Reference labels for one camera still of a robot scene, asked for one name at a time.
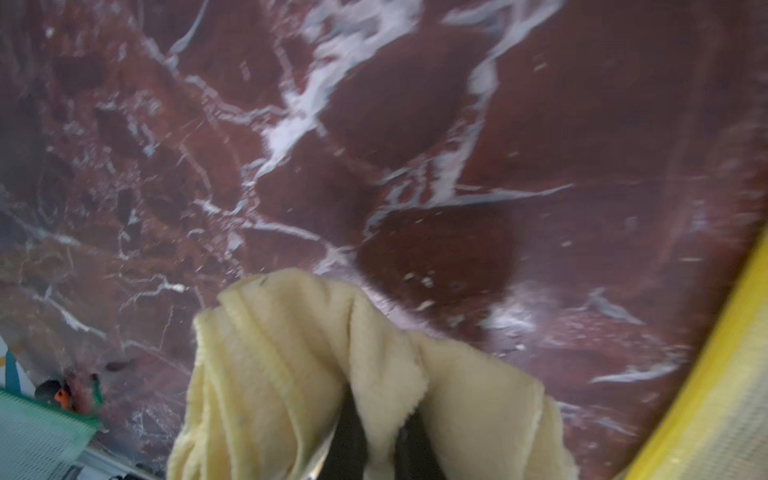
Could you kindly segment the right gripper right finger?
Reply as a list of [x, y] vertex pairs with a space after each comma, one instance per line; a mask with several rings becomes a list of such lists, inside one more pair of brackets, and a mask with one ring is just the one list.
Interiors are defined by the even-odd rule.
[[400, 429], [394, 453], [396, 480], [445, 480], [421, 412], [416, 410]]

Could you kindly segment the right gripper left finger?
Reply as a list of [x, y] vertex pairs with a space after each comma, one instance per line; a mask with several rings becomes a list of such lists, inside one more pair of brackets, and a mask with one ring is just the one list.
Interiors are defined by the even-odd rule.
[[351, 390], [347, 391], [318, 480], [362, 480], [367, 441]]

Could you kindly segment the cream wiping cloth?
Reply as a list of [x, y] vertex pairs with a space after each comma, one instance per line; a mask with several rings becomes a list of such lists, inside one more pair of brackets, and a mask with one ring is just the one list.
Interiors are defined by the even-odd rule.
[[449, 479], [575, 479], [557, 403], [465, 343], [398, 328], [351, 284], [300, 270], [241, 280], [194, 320], [170, 479], [304, 479], [352, 399], [365, 479], [396, 475], [420, 420]]

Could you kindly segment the yellow-green mesh document bag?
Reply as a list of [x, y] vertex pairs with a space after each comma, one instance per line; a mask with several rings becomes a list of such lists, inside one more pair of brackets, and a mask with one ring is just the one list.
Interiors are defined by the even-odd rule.
[[757, 242], [707, 344], [627, 479], [767, 476], [767, 239]]

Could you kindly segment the green-zip clear mesh bag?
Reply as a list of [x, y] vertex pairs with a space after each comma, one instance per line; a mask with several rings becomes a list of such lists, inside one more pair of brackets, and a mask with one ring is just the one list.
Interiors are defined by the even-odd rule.
[[64, 411], [26, 396], [16, 367], [1, 370], [1, 477], [68, 479], [101, 427], [103, 404], [98, 377], [91, 377], [87, 409]]

